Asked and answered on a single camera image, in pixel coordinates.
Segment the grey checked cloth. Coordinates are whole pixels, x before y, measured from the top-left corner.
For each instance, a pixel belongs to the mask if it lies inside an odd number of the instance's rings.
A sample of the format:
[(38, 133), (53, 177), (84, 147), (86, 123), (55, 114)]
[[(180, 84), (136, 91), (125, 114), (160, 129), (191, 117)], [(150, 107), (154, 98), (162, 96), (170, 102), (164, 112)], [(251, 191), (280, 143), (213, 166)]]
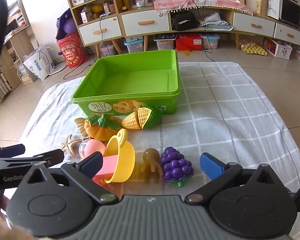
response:
[[(160, 153), (168, 146), (179, 150), (194, 166), (185, 186), (138, 181), (133, 174), (111, 190), (122, 194), (179, 194), (183, 198), (207, 183), (199, 156), (208, 152), (224, 163), (255, 169), (271, 166), (285, 187), (300, 187), (300, 151), (274, 106), (255, 81), (234, 62), (179, 64), (181, 92), (177, 111), (163, 115), (154, 128), (130, 131), (128, 141), (142, 162), (147, 148)], [(21, 136), (26, 155), (59, 148), (68, 135), (81, 137), (74, 122), (85, 117), (71, 97), (84, 77), (49, 88), (38, 102)]]

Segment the purple toy grapes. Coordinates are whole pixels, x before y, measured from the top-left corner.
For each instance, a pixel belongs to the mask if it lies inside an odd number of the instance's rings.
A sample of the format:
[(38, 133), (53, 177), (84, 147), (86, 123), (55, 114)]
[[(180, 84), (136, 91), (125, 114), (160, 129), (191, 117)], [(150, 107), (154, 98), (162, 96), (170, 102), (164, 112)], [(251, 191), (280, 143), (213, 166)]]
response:
[(173, 147), (165, 148), (161, 154), (160, 164), (163, 181), (177, 187), (183, 187), (194, 175), (192, 163)]

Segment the yellow toy pot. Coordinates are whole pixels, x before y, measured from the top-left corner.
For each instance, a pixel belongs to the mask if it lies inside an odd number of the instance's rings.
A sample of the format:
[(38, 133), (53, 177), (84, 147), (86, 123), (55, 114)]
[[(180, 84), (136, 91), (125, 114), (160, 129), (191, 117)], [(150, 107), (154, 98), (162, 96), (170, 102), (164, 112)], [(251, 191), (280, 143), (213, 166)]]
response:
[(105, 183), (124, 183), (133, 173), (135, 166), (135, 150), (133, 145), (127, 141), (127, 131), (122, 128), (117, 135), (110, 138), (107, 143), (104, 157), (116, 156), (117, 162), (110, 179)]

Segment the pink capsule ball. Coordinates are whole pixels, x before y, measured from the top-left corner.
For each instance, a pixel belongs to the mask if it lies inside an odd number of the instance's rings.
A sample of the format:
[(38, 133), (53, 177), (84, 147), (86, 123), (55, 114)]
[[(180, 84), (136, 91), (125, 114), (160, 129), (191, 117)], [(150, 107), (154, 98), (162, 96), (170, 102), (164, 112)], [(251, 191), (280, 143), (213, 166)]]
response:
[(104, 154), (106, 147), (103, 142), (96, 139), (85, 139), (81, 142), (78, 150), (80, 157), (84, 159), (94, 152)]

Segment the beige starfish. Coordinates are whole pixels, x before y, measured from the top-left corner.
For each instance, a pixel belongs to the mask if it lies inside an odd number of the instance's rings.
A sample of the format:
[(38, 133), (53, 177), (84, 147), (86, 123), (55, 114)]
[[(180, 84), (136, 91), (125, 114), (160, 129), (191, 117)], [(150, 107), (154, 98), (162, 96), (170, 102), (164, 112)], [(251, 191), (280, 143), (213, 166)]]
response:
[(73, 138), (72, 135), (68, 135), (67, 138), (61, 143), (61, 150), (65, 153), (68, 152), (71, 157), (75, 157), (77, 153), (75, 152), (76, 145), (80, 145), (82, 139)]

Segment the tan rubber octopus toy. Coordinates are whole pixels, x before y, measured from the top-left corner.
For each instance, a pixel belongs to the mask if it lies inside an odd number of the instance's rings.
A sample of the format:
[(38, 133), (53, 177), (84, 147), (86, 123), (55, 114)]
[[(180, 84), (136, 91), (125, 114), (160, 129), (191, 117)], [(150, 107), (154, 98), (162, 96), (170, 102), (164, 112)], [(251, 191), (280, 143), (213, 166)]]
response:
[(160, 153), (155, 148), (148, 148), (142, 155), (143, 163), (140, 168), (141, 178), (144, 178), (146, 184), (153, 177), (155, 183), (158, 183), (163, 177), (162, 166), (160, 164)]

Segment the toy corn cob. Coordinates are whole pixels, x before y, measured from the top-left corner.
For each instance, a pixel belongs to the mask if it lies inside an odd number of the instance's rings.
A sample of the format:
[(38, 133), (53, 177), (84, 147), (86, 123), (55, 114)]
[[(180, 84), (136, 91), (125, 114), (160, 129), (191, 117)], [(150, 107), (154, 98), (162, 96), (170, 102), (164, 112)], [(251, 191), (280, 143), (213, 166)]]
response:
[(161, 119), (162, 110), (158, 107), (141, 107), (126, 116), (121, 125), (123, 128), (131, 130), (148, 129), (157, 126)]

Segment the red cardboard box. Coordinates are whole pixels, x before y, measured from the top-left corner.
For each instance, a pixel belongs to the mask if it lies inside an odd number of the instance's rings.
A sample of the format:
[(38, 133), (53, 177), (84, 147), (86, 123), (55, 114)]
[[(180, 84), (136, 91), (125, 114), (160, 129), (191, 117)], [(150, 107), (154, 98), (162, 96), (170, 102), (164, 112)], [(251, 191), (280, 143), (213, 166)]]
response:
[(203, 48), (202, 36), (199, 33), (178, 33), (175, 48), (177, 51), (201, 51)]

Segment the pink pig toy figure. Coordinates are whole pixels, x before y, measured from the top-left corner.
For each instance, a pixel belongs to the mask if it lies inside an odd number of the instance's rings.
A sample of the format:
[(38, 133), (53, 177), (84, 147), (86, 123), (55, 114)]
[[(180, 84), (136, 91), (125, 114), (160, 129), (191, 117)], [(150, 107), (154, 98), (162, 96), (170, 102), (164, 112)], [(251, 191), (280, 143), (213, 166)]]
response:
[(115, 171), (117, 164), (117, 155), (103, 157), (102, 168), (93, 177), (93, 180), (109, 180)]

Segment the purple plush toy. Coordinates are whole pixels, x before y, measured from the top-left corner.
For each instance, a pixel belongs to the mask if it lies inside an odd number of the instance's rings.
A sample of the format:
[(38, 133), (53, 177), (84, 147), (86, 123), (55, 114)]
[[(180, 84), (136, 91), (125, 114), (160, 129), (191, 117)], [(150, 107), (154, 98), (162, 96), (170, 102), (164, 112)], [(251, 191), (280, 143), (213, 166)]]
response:
[(76, 33), (77, 28), (70, 9), (66, 10), (61, 17), (57, 19), (56, 40), (61, 40), (66, 36)]

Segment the wooden desk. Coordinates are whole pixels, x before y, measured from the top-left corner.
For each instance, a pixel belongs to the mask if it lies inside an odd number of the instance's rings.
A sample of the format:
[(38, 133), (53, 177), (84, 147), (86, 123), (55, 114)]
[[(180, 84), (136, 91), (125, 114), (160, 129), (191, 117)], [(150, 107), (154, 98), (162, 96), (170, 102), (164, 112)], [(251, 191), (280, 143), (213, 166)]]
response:
[(20, 84), (27, 86), (37, 77), (24, 65), (34, 47), (35, 38), (22, 0), (16, 0), (8, 7), (7, 33), (0, 56), (0, 101)]

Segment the red gift bucket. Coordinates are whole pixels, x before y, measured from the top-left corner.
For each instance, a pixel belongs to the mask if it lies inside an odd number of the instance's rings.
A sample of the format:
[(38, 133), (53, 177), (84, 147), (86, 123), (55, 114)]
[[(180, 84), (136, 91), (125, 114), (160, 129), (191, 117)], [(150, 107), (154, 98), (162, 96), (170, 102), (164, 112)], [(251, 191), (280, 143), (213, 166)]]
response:
[(63, 55), (70, 69), (77, 68), (87, 62), (89, 56), (78, 33), (73, 33), (57, 40), (57, 44), (60, 48), (59, 55)]

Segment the orange toy pumpkin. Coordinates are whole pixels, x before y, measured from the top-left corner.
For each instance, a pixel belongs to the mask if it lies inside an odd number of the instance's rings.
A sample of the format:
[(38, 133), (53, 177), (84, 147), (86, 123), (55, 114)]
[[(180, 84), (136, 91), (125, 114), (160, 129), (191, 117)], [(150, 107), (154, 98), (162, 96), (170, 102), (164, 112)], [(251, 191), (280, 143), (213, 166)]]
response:
[(108, 141), (122, 128), (121, 120), (110, 114), (93, 115), (85, 119), (84, 129), (89, 137)]

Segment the black microwave oven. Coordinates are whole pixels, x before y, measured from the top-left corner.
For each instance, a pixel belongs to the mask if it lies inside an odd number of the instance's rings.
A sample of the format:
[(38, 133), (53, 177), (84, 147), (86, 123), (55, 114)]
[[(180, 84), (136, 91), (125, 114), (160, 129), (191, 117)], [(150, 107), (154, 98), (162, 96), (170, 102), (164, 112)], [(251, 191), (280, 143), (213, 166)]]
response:
[(267, 16), (300, 28), (300, 5), (291, 0), (268, 0)]

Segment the pink table runner cloth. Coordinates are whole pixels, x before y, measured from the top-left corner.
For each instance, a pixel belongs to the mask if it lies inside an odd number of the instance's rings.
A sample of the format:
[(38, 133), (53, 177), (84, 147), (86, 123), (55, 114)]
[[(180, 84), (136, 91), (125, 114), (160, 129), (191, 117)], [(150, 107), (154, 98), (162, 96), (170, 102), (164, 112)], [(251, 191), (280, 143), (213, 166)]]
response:
[(153, 5), (158, 14), (189, 9), (218, 8), (253, 16), (253, 11), (244, 3), (233, 0), (154, 0)]

